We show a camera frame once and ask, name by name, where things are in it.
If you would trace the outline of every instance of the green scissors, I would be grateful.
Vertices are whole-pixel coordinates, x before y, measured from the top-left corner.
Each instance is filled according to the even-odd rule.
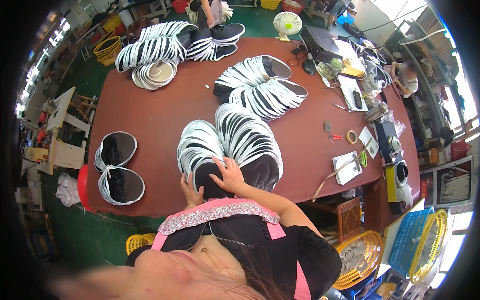
[[[360,152],[360,163],[364,168],[367,167],[367,162],[368,162],[366,149],[368,145],[370,145],[371,141],[372,139],[368,141],[368,143],[365,145],[365,148],[362,150],[362,152]]]
[[[360,163],[364,168],[367,167],[367,153],[365,150],[360,153]]]

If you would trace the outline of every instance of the masking tape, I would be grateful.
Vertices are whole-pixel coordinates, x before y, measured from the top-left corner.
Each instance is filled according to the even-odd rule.
[[[353,141],[352,141],[352,139],[350,139],[350,134],[353,134]],[[358,140],[359,140],[359,138],[358,138],[357,133],[355,131],[350,130],[349,132],[347,132],[347,141],[350,144],[355,144]]]

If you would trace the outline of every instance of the zipper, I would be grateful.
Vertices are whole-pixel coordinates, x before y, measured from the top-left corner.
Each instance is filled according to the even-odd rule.
[[[236,241],[236,240],[229,240],[229,239],[223,239],[223,238],[219,238],[218,236],[216,236],[213,231],[212,231],[212,223],[210,223],[210,221],[208,221],[208,226],[210,228],[210,232],[212,233],[212,235],[217,239],[217,240],[221,240],[221,241],[225,241],[225,242],[231,242],[231,243],[235,243],[235,244],[238,244],[238,245],[242,245],[242,246],[245,246],[245,247],[251,247],[252,245],[247,245],[245,243],[242,243],[242,242],[239,242],[239,241]],[[195,245],[198,243],[198,241],[200,240],[202,236],[200,235],[199,238],[197,239],[197,241],[195,242],[195,244],[193,246],[191,246],[190,248],[188,248],[186,251],[187,252],[192,252],[192,249],[195,247]]]
[[[247,245],[247,244],[244,244],[244,243],[239,242],[239,241],[236,241],[236,240],[228,240],[228,239],[219,238],[218,236],[216,236],[216,235],[213,233],[212,223],[208,222],[208,226],[210,227],[210,232],[212,233],[212,235],[213,235],[217,240],[232,242],[232,243],[235,243],[235,244],[238,244],[238,245],[242,245],[242,246],[246,246],[246,247],[251,247],[251,246],[252,246],[252,245]]]

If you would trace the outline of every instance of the electric fan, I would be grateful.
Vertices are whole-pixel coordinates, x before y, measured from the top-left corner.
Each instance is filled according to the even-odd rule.
[[[278,31],[278,39],[282,42],[289,42],[287,36],[297,34],[301,27],[301,18],[292,12],[281,12],[273,19],[273,26]]]

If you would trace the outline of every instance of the black box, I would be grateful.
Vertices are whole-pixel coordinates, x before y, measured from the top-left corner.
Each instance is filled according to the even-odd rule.
[[[332,36],[323,28],[305,26],[300,37],[303,39],[308,52],[317,63],[329,63],[333,58],[343,58]]]
[[[390,157],[393,147],[388,143],[388,137],[390,135],[397,137],[395,125],[392,122],[384,122],[379,125],[375,125],[375,128],[375,134],[377,135],[377,141],[380,147],[380,157],[385,159],[385,165],[391,166],[394,164]]]

